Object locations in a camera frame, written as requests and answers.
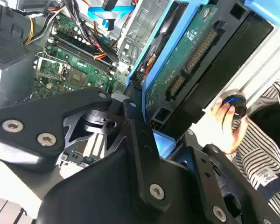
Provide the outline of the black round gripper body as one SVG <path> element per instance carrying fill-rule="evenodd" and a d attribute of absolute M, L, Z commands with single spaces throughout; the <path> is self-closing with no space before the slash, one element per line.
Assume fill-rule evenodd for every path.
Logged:
<path fill-rule="evenodd" d="M 189 171 L 161 160 L 165 212 L 133 204 L 127 155 L 117 152 L 54 186 L 38 212 L 38 224 L 206 224 L 197 186 Z"/>

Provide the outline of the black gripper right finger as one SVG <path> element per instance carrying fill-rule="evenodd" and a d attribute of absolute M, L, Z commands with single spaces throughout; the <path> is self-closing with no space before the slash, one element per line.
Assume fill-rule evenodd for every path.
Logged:
<path fill-rule="evenodd" d="M 201 148 L 192 132 L 182 137 L 182 164 L 196 184 L 191 191 L 199 224 L 280 224 L 280 217 L 220 150 Z"/>

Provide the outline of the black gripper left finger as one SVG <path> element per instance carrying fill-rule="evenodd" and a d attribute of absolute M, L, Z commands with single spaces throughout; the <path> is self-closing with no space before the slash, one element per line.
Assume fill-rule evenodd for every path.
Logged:
<path fill-rule="evenodd" d="M 167 210 L 170 198 L 165 196 L 161 159 L 141 109 L 139 90 L 119 101 L 97 87 L 2 108 L 0 161 L 50 171 L 70 143 L 99 129 L 90 118 L 98 112 L 105 120 L 100 130 L 109 137 L 106 157 L 121 151 L 127 155 L 136 209 Z"/>

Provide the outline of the person's hand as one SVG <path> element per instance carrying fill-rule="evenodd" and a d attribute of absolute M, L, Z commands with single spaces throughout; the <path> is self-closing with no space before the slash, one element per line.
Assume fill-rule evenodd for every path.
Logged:
<path fill-rule="evenodd" d="M 249 125 L 247 116 L 240 120 L 240 125 L 232 128 L 235 107 L 229 103 L 223 104 L 218 98 L 208 113 L 208 125 L 212 144 L 225 154 L 233 154 L 242 142 Z"/>

